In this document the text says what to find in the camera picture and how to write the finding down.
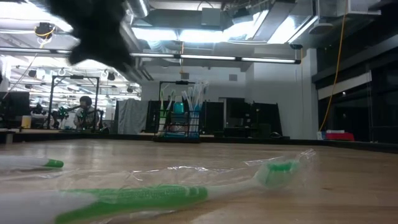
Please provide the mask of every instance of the table surface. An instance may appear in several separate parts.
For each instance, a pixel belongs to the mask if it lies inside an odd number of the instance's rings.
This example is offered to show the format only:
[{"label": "table surface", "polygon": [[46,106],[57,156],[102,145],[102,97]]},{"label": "table surface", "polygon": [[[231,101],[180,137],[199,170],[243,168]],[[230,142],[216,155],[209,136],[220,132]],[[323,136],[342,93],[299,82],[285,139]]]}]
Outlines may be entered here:
[{"label": "table surface", "polygon": [[[307,173],[306,181],[295,186],[280,191],[248,190],[134,223],[398,223],[398,155],[321,146],[90,139],[3,145],[0,155],[63,160],[65,178],[40,175],[45,180],[36,176],[19,181],[9,180],[11,176],[2,173],[0,193],[93,184],[126,187],[137,183],[132,170],[181,166],[220,170],[239,167],[242,161],[279,157],[310,148],[316,151],[317,162]],[[96,175],[90,174],[91,170],[97,170]],[[31,176],[35,172],[18,175]],[[178,179],[190,177],[183,175]],[[106,180],[117,178],[124,182]]]}]

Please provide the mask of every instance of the plastic wrap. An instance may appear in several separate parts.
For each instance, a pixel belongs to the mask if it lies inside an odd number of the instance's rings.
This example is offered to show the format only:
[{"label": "plastic wrap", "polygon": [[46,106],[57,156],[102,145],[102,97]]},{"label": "plastic wrap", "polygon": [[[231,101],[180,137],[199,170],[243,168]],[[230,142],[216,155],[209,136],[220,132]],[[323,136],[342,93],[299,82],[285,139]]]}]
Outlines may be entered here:
[{"label": "plastic wrap", "polygon": [[222,169],[14,170],[0,176],[0,216],[4,223],[131,223],[242,191],[300,186],[314,159],[308,150]]}]

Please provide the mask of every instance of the green toothbrush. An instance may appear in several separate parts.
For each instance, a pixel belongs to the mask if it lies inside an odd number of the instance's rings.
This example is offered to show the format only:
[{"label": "green toothbrush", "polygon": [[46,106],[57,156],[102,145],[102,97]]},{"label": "green toothbrush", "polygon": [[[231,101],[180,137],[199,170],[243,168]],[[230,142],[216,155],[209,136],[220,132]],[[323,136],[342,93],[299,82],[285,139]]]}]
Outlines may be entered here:
[{"label": "green toothbrush", "polygon": [[76,189],[0,195],[4,223],[81,223],[141,211],[178,210],[257,187],[286,186],[299,160],[263,164],[253,178],[221,186],[158,185],[138,189]]}]

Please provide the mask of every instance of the wall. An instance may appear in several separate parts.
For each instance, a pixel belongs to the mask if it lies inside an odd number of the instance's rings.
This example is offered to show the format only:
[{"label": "wall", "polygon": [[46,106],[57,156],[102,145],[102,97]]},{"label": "wall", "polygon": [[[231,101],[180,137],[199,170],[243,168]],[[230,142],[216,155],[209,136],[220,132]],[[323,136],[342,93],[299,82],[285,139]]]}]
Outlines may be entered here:
[{"label": "wall", "polygon": [[316,139],[316,51],[308,50],[301,65],[255,63],[246,73],[246,102],[277,103],[284,136]]},{"label": "wall", "polygon": [[[160,81],[174,82],[181,80],[179,67],[148,67],[147,70],[155,81],[141,83],[141,100],[158,100]],[[209,81],[210,85],[205,100],[218,101],[218,98],[244,98],[246,77],[245,73],[240,71],[240,68],[184,67],[183,71],[190,74],[190,79],[187,81]],[[229,74],[237,74],[238,81],[229,81]],[[181,95],[181,91],[187,90],[187,86],[171,84],[165,90],[165,97],[170,95],[172,90],[175,90],[177,95]]]}]

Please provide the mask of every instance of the person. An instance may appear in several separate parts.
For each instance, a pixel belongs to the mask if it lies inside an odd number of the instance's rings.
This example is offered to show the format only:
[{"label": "person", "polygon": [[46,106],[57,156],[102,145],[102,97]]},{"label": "person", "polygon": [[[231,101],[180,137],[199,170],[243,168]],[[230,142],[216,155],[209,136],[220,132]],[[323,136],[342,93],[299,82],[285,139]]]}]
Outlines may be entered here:
[{"label": "person", "polygon": [[80,108],[76,112],[75,123],[77,129],[88,129],[93,127],[94,118],[96,118],[96,124],[100,121],[100,117],[97,112],[94,112],[94,108],[91,106],[93,101],[89,96],[82,96],[80,98]]}]

